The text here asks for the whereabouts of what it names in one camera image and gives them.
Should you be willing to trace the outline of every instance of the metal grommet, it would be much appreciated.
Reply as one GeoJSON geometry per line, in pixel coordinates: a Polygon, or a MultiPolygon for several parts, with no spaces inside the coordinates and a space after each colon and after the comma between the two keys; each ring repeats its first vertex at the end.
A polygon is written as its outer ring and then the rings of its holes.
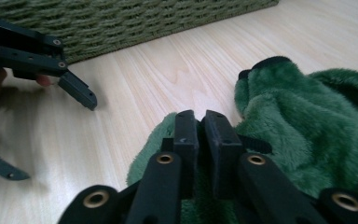
{"type": "Polygon", "coordinates": [[[173,162],[173,156],[170,154],[163,154],[157,157],[157,162],[161,164],[168,164],[173,162]]]}
{"type": "Polygon", "coordinates": [[[264,158],[262,158],[261,156],[253,155],[248,157],[248,162],[254,165],[264,165],[266,163],[266,160],[264,160],[264,158]]]}
{"type": "Polygon", "coordinates": [[[84,200],[84,206],[88,208],[96,208],[104,205],[109,199],[109,193],[106,190],[97,190],[89,194],[84,200]]]}
{"type": "Polygon", "coordinates": [[[350,210],[352,212],[358,212],[358,201],[351,195],[345,193],[335,193],[331,196],[333,202],[340,207],[350,210]]]}
{"type": "Polygon", "coordinates": [[[66,66],[66,63],[63,63],[63,62],[58,63],[58,66],[59,66],[59,67],[65,67],[65,66],[66,66]]]}
{"type": "Polygon", "coordinates": [[[60,45],[60,44],[61,44],[61,41],[60,41],[59,39],[55,39],[55,40],[53,40],[53,43],[54,43],[55,45],[60,45]]]}

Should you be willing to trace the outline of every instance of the wooden table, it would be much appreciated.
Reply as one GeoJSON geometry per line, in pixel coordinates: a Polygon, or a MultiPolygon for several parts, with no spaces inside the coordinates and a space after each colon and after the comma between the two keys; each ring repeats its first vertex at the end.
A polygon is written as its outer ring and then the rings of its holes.
{"type": "Polygon", "coordinates": [[[82,189],[126,188],[132,159],[170,112],[207,109],[241,118],[234,85],[242,69],[284,55],[306,74],[358,70],[358,1],[282,0],[76,63],[99,105],[89,111],[54,85],[10,76],[0,98],[0,156],[32,178],[0,178],[0,223],[56,223],[82,189]]]}

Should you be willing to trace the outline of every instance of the wicker basket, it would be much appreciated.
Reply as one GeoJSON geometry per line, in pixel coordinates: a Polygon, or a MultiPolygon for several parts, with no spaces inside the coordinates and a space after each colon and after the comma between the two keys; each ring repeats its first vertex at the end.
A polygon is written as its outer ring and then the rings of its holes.
{"type": "Polygon", "coordinates": [[[279,0],[5,0],[0,19],[56,35],[68,63],[95,57],[279,0]]]}

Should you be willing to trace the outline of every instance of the green plush toy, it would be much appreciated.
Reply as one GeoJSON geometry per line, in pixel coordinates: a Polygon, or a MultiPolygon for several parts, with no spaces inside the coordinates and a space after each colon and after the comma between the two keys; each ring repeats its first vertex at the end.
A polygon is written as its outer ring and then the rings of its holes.
{"type": "MultiPolygon", "coordinates": [[[[358,192],[358,72],[304,76],[289,59],[269,58],[240,73],[235,103],[244,118],[237,134],[269,142],[267,156],[299,190],[315,198],[332,187],[358,192]]],[[[142,178],[162,138],[173,137],[174,116],[149,136],[131,165],[129,185],[142,178]]],[[[195,200],[182,203],[182,222],[236,223],[232,204],[211,198],[202,158],[199,172],[195,200]]]]}

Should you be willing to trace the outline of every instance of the wood grain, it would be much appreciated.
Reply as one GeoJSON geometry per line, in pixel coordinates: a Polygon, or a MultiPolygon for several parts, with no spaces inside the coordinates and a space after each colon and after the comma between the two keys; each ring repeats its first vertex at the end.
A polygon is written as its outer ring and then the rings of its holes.
{"type": "Polygon", "coordinates": [[[168,113],[207,109],[235,125],[242,69],[284,55],[306,74],[358,70],[358,1],[282,0],[267,8],[71,65],[99,105],[11,76],[0,98],[0,156],[32,178],[0,178],[0,223],[56,223],[82,189],[126,187],[147,136],[168,113]]]}

